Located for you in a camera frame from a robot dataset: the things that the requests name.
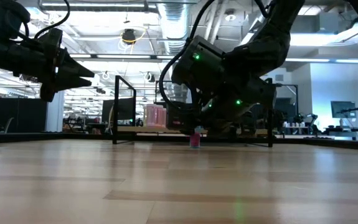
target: wooden floor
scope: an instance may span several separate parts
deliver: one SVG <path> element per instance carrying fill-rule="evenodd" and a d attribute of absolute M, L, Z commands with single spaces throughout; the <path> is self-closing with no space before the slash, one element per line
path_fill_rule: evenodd
<path fill-rule="evenodd" d="M 358 224 L 358 151 L 0 144 L 0 223 Z"/>

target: ceiling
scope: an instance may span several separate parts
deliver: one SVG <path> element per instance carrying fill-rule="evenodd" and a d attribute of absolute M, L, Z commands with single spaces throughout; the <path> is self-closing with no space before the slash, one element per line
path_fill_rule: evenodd
<path fill-rule="evenodd" d="M 61 20 L 66 11 L 62 0 L 43 0 L 40 1 L 41 6 L 36 1 L 20 0 L 31 13 L 31 23 L 29 24 L 30 36 L 34 36 L 40 29 Z M 168 38 L 176 35 L 179 36 L 180 24 L 169 23 L 166 25 L 164 16 L 158 13 L 160 4 L 166 2 L 186 2 L 186 13 L 184 24 L 186 29 L 184 32 L 188 34 L 191 29 L 199 9 L 205 1 L 198 0 L 153 0 L 148 1 L 149 9 L 144 10 L 143 1 L 111 1 L 111 0 L 69 0 L 73 6 L 73 11 L 66 23 L 59 27 L 64 32 L 62 46 L 68 48 L 71 54 L 125 54 L 125 55 L 165 55 L 169 53 Z M 219 2 L 216 15 L 214 16 L 214 26 L 219 18 L 219 11 L 223 1 Z M 235 19 L 226 21 L 224 18 L 220 23 L 217 32 L 217 40 L 214 44 L 224 50 L 230 51 L 234 47 L 239 46 L 244 39 L 247 38 L 247 32 L 244 32 L 245 21 L 249 20 L 253 15 L 259 13 L 259 9 L 253 0 L 236 1 L 229 0 L 226 9 L 233 9 Z M 300 17 L 308 15 L 309 17 L 318 17 L 321 13 L 327 11 L 329 16 L 334 16 L 339 24 L 339 31 L 345 31 L 343 28 L 355 16 L 351 7 L 345 5 L 343 1 L 335 0 L 306 0 L 304 8 L 300 12 Z M 205 13 L 200 21 L 196 34 L 204 36 L 207 30 L 207 24 L 210 19 L 210 11 Z M 136 36 L 134 45 L 127 45 L 122 41 L 121 35 L 125 29 L 133 29 Z M 332 46 L 331 41 L 340 38 L 339 34 L 324 33 L 308 33 L 293 34 L 293 44 L 288 54 L 291 58 L 358 58 L 358 34 L 351 39 L 343 42 L 338 40 L 341 45 Z M 352 36 L 353 32 L 349 32 L 347 36 Z M 321 40 L 314 46 L 305 46 L 302 42 L 310 40 Z M 81 61 L 83 66 L 94 71 L 96 77 L 92 79 L 94 88 L 82 88 L 65 91 L 65 110 L 66 112 L 75 111 L 78 113 L 88 113 L 97 115 L 102 106 L 101 100 L 112 99 L 114 95 L 113 87 L 115 85 L 115 75 L 121 75 L 131 85 L 138 89 L 138 111 L 141 112 L 141 104 L 152 103 L 154 101 L 155 83 L 148 82 L 144 76 L 147 74 L 154 75 L 158 79 L 161 70 L 166 65 L 166 61 L 158 62 L 111 62 L 111 61 Z M 291 62 L 285 63 L 284 67 L 289 71 L 302 66 L 302 63 Z M 0 70 L 0 96 L 25 96 L 39 97 L 39 85 L 23 81 L 20 78 L 12 76 L 11 72 Z M 97 87 L 106 91 L 105 94 L 97 93 Z M 172 85 L 166 87 L 171 97 L 176 95 L 177 89 L 173 90 Z M 129 90 L 122 90 L 121 97 L 130 96 Z"/>

